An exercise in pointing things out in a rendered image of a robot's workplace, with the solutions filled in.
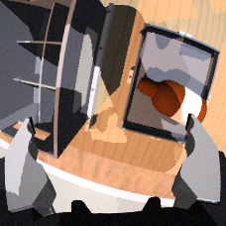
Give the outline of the grey rectangular tray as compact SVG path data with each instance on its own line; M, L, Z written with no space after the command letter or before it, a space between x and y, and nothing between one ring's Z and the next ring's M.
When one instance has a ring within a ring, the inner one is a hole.
M159 113L137 86L141 77L170 79L208 102L220 54L201 41L145 23L120 129L185 145L185 126Z

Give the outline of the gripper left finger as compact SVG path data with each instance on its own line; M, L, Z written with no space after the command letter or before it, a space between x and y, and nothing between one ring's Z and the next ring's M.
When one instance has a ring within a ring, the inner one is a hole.
M30 226L56 213L57 193L37 162L35 134L32 117L27 117L0 159L0 226Z

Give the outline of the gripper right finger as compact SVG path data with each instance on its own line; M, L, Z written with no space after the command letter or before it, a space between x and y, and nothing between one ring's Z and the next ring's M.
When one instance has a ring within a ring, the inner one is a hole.
M173 181L172 207L194 211L212 226L226 226L226 157L193 113L185 130L187 157Z

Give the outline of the dark brown bottle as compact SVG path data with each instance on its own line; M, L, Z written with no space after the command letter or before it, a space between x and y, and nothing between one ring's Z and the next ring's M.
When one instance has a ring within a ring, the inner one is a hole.
M200 123L206 116L206 100L176 81L167 79L156 82L142 77L137 88L152 98L157 111L184 126L188 113L193 113Z

